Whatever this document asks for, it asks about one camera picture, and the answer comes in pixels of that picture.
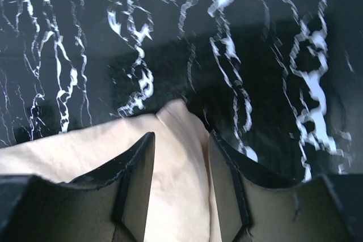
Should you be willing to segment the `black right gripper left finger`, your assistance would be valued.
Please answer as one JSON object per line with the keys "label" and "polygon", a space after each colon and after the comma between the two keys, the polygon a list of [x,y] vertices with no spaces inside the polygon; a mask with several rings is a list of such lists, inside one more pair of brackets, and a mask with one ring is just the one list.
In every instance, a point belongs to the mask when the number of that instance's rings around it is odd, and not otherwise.
{"label": "black right gripper left finger", "polygon": [[111,213],[113,241],[123,233],[131,241],[144,241],[154,157],[155,133],[147,132],[121,155],[71,181],[97,188],[119,182]]}

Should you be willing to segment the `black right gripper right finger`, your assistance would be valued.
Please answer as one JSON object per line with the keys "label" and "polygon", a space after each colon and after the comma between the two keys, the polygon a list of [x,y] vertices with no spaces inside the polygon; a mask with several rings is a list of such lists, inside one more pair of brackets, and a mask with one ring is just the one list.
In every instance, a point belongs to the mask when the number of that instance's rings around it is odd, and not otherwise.
{"label": "black right gripper right finger", "polygon": [[266,189],[285,189],[298,184],[235,150],[215,131],[209,136],[209,167],[222,241],[238,241],[252,226],[243,179]]}

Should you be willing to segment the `beige t-shirt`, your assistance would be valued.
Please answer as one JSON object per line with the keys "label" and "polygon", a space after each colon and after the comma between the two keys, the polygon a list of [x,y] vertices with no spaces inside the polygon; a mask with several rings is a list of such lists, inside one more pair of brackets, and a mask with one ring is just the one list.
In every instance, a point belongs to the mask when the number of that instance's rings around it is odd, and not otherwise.
{"label": "beige t-shirt", "polygon": [[1,149],[2,241],[221,241],[209,133],[181,100]]}

